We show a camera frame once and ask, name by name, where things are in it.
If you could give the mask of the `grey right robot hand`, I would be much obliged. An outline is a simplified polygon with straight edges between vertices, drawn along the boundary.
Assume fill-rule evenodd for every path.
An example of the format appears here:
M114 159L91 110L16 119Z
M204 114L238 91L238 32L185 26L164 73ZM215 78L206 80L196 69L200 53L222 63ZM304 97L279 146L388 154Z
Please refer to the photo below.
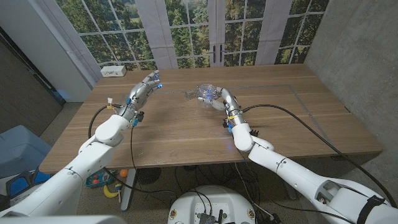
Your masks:
M222 87L213 87L205 90L204 93L198 91L198 100L204 104L212 106L219 111L226 111L231 114L234 110L239 110L239 104L233 94Z

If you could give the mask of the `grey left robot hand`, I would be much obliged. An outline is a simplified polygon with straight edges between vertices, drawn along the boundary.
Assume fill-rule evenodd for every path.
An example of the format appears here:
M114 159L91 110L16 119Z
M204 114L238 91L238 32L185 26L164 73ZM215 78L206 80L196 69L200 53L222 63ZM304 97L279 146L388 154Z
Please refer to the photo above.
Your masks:
M155 70L131 90L126 104L133 105L135 110L141 109L146 104L148 97L161 87L159 70Z

